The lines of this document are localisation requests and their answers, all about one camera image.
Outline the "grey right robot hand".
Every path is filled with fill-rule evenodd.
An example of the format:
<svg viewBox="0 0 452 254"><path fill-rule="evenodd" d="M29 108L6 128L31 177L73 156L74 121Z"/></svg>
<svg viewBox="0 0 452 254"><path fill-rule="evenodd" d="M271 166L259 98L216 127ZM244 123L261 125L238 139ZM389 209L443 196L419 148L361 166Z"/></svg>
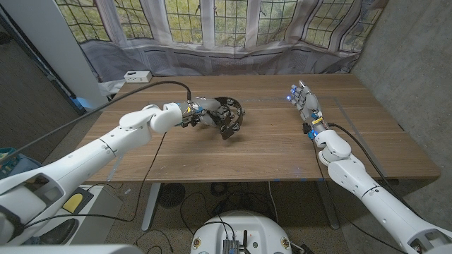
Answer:
<svg viewBox="0 0 452 254"><path fill-rule="evenodd" d="M303 122L312 129L323 123L321 106L315 94L301 80L298 85L292 85L287 100L299 112Z"/></svg>

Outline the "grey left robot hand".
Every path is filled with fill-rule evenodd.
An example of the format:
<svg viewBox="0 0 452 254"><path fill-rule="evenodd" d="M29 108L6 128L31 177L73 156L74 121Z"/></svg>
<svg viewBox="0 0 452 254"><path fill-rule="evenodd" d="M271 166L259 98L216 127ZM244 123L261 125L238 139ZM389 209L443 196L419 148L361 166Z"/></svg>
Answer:
<svg viewBox="0 0 452 254"><path fill-rule="evenodd" d="M195 109L190 122L192 126L202 123L208 126L221 127L225 124L229 107L221 104L217 99L201 97L193 99L191 102Z"/></svg>

